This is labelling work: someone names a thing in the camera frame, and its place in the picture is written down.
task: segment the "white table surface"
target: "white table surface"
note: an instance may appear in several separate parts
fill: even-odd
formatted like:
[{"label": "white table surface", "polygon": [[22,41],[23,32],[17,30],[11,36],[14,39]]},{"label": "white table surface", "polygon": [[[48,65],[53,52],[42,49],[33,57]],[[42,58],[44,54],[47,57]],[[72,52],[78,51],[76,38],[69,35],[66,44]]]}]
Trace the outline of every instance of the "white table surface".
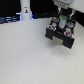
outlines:
[{"label": "white table surface", "polygon": [[50,19],[0,24],[0,84],[84,84],[84,27],[72,49],[45,37]]},{"label": "white table surface", "polygon": [[69,7],[84,13],[84,0],[73,0]]}]

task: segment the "metal bracket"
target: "metal bracket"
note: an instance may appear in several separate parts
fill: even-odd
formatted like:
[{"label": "metal bracket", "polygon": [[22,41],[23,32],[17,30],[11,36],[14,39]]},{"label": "metal bracket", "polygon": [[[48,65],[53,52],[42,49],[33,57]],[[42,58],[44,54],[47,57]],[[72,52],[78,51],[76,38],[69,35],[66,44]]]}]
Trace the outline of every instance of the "metal bracket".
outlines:
[{"label": "metal bracket", "polygon": [[62,7],[64,9],[68,9],[69,4],[72,2],[73,0],[54,0],[54,4],[57,5],[58,7]]}]

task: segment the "white surface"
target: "white surface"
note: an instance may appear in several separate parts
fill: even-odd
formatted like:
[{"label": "white surface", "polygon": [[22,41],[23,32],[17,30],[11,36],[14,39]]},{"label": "white surface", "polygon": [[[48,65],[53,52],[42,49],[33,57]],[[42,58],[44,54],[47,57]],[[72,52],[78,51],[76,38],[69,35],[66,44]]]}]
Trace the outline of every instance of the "white surface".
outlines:
[{"label": "white surface", "polygon": [[69,7],[84,13],[84,0],[73,0]]},{"label": "white surface", "polygon": [[0,84],[84,84],[84,27],[68,49],[45,38],[49,23],[0,24]]}]

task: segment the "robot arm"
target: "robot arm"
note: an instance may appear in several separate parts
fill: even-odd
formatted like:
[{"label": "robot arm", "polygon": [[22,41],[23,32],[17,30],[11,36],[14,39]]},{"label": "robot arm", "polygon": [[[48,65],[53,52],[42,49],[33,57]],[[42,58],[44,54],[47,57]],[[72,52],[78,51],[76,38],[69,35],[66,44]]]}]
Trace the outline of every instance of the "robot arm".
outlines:
[{"label": "robot arm", "polygon": [[71,3],[73,0],[54,0],[54,4],[61,7],[61,10],[58,14],[53,14],[45,35],[55,43],[70,49],[75,40],[74,27],[76,24],[76,12],[69,7]]}]

